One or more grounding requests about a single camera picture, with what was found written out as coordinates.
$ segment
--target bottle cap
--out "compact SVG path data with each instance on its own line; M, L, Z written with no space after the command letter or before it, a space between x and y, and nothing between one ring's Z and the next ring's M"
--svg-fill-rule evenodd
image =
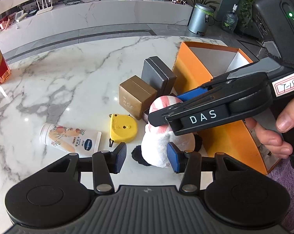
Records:
M49 128L51 127L52 124L50 123L45 123L42 128L41 128L41 132L40 132L40 143L42 144L46 144L46 136L49 132Z

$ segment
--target barcode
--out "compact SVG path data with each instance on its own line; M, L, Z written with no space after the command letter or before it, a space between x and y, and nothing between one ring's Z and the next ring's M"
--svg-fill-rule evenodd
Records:
M2 79L5 80L9 76L9 71L7 70L4 75L2 75Z

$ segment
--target finger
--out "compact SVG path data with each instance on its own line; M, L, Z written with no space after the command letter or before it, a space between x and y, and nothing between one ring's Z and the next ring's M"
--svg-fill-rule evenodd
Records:
M273 154L276 158L279 158L279 159L287 159L289 156L287 155L280 155L280 154Z
M246 121L246 127L248 129L253 129L257 124L257 121L253 118L246 118L245 121Z
M257 138L264 145L281 146L283 143L282 137L278 133L265 129L258 122L254 127L254 131Z
M276 127L281 133L285 133L291 128L294 128L294 98L278 116Z
M286 155L292 154L293 148L291 144L283 142L281 146L265 145L266 148L273 154L276 155Z

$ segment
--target marble table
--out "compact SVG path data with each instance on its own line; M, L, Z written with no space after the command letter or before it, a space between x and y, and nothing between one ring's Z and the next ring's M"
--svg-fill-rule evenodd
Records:
M109 149L109 114L128 114L118 103L118 85L141 75L145 58L157 55L173 67L184 40L224 45L219 40L172 36L142 36L97 40L38 54L10 65L12 74L0 86L0 233L11 226L6 213L6 192L16 183L61 158L66 153L39 142L45 122L102 132L99 150ZM119 184L176 185L182 174L171 168L145 167L131 158L139 145L145 122L138 121L138 135L127 144ZM204 173L201 189L211 181ZM91 173L81 182L93 188Z

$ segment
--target white bottle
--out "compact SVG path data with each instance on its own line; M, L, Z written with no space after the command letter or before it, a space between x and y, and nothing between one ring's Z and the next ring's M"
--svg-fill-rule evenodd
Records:
M238 5L234 5L232 11L230 13L226 13L223 17L222 21L222 29L226 32L233 33L237 23L238 23L238 16L236 15L236 10Z
M45 123L40 132L40 142L80 157L91 157L98 151L101 132L66 128Z

